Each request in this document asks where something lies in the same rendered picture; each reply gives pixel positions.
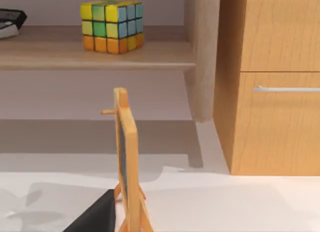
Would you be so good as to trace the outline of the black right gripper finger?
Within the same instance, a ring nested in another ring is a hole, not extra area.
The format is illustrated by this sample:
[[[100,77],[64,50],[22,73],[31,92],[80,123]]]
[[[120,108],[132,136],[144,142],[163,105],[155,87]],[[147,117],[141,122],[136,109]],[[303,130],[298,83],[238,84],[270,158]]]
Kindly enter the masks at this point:
[[[107,190],[63,232],[115,232],[116,203],[114,189]]]

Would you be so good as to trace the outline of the wooden framed blackboard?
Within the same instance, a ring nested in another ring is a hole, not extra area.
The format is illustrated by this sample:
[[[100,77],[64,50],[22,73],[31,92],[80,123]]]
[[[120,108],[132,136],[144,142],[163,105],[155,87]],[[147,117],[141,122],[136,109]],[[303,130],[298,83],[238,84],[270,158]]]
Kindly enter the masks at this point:
[[[114,199],[121,197],[124,220],[118,232],[154,232],[146,208],[146,196],[139,183],[138,130],[132,115],[128,92],[115,88],[114,109],[102,110],[102,115],[115,115],[118,184]]]

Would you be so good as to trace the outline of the wooden cupboard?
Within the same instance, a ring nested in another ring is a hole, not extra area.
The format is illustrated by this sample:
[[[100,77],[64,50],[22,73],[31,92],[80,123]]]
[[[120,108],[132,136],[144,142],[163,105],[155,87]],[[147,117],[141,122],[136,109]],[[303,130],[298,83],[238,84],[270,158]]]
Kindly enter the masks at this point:
[[[220,0],[213,120],[230,173],[243,72],[320,73],[320,0]]]

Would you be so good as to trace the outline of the wooden drawer front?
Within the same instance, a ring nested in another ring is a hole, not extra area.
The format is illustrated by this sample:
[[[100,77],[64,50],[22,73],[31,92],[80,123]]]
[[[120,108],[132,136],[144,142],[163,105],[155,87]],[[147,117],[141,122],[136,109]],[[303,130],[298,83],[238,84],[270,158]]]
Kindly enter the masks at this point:
[[[320,88],[320,73],[241,73],[230,172],[320,176],[320,92],[254,92],[258,85]]]

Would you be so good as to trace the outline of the black and white stapler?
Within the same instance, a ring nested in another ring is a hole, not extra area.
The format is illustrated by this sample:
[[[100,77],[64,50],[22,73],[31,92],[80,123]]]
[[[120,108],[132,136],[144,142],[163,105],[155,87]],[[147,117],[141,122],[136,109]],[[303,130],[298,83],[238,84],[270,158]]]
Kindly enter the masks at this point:
[[[27,17],[23,10],[0,8],[0,39],[18,36]]]

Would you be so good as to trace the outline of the pale wooden open shelf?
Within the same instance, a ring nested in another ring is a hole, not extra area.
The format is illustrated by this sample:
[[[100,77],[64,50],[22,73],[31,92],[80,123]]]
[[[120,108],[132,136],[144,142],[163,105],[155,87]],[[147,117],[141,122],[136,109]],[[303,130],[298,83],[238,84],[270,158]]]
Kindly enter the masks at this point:
[[[183,26],[146,26],[141,49],[122,55],[82,48],[79,26],[27,26],[0,40],[0,71],[182,70],[192,117],[213,114],[220,0],[184,0]]]

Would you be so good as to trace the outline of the multicoloured puzzle cube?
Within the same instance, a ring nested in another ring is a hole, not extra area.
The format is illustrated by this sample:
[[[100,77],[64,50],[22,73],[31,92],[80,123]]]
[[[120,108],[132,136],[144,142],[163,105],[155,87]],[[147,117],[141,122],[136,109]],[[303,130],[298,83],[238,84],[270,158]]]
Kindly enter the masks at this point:
[[[98,0],[80,5],[85,50],[123,54],[144,45],[144,6],[138,0]]]

